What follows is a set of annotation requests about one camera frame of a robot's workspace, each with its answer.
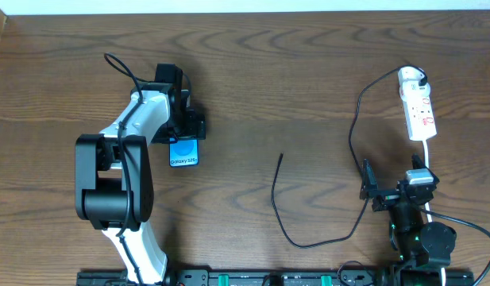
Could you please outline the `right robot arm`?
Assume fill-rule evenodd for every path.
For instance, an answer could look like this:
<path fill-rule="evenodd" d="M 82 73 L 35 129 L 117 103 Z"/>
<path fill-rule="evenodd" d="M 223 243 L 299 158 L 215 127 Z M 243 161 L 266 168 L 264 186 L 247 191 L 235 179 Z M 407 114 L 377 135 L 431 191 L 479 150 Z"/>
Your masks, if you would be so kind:
<path fill-rule="evenodd" d="M 423 206 L 430 202 L 438 177 L 413 155 L 412 169 L 405 172 L 396 187 L 380 189 L 368 160 L 362 164 L 360 198 L 372 200 L 374 212 L 387 211 L 392 248 L 400 261 L 386 268 L 377 279 L 379 285 L 436 285 L 439 274 L 450 265 L 456 245 L 456 231 L 442 222 L 424 222 Z"/>

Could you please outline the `blue Samsung Galaxy smartphone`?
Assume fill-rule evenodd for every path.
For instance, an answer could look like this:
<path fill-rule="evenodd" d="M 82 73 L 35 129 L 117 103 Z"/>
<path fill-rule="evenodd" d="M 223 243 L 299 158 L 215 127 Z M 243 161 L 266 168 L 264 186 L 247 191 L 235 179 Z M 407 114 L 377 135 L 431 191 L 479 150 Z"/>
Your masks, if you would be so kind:
<path fill-rule="evenodd" d="M 199 163 L 199 142 L 182 140 L 169 145 L 169 165 L 173 168 L 195 166 Z"/>

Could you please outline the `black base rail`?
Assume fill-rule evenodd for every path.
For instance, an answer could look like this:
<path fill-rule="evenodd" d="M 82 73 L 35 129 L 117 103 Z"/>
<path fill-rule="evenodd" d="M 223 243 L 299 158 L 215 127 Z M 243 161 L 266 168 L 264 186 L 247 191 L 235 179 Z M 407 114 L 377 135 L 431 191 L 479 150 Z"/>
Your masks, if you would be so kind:
<path fill-rule="evenodd" d="M 215 272 L 205 269 L 185 269 L 170 272 L 163 283 L 143 285 L 174 286 L 338 286 L 338 285 L 441 285 L 437 272 L 404 271 L 396 280 L 386 271 L 378 274 L 363 269 L 343 269 L 330 272 Z M 127 280 L 127 272 L 79 272 L 77 286 L 138 285 Z M 474 277 L 467 271 L 446 272 L 446 285 L 473 285 Z"/>

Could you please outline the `white USB charger plug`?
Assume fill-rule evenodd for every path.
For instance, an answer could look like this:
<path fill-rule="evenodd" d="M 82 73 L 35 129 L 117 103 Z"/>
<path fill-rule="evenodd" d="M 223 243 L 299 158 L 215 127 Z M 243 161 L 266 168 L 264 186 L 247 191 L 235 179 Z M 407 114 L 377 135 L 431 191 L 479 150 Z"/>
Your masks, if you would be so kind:
<path fill-rule="evenodd" d="M 430 84 L 421 86 L 419 81 L 405 80 L 399 85 L 399 96 L 404 102 L 424 99 L 430 96 Z"/>

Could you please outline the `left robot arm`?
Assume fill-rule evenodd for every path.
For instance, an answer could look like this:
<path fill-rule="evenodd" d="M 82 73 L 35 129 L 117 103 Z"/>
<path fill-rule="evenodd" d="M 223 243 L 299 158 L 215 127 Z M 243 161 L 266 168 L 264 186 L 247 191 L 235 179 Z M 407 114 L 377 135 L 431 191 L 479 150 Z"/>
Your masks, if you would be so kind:
<path fill-rule="evenodd" d="M 112 124 L 75 143 L 76 213 L 112 241 L 127 283 L 165 282 L 168 256 L 149 222 L 154 203 L 149 147 L 168 145 L 173 168 L 198 164 L 206 123 L 190 103 L 191 92 L 177 83 L 141 83 Z"/>

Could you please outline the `white power strip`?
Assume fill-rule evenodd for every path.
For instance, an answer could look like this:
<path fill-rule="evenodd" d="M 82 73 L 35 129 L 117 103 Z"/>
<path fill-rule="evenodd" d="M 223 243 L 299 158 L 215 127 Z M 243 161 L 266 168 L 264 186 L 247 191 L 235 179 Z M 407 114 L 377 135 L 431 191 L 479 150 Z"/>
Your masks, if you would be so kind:
<path fill-rule="evenodd" d="M 400 68 L 398 71 L 399 84 L 405 80 L 419 81 L 423 86 L 427 77 L 422 70 L 408 66 Z M 412 141 L 426 141 L 437 135 L 435 116 L 431 106 L 430 96 L 424 99 L 417 99 L 410 102 L 403 102 L 408 137 Z"/>

